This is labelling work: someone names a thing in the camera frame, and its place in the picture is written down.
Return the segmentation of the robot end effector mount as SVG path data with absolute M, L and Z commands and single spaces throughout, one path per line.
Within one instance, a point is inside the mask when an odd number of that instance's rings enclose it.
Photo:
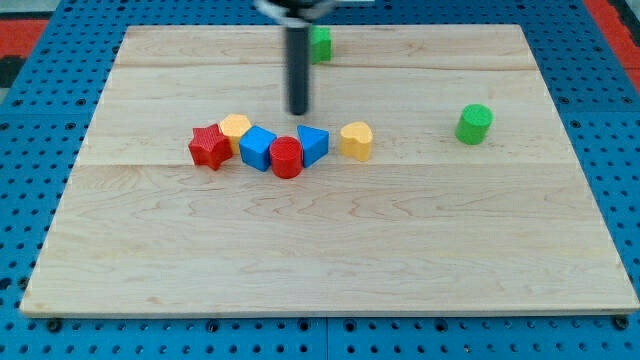
M 255 0 L 256 9 L 279 24 L 308 24 L 330 13 L 337 0 Z

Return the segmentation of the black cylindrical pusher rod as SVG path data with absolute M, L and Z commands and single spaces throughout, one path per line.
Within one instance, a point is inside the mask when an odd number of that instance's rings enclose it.
M 288 111 L 296 116 L 309 110 L 311 25 L 285 28 L 286 94 Z

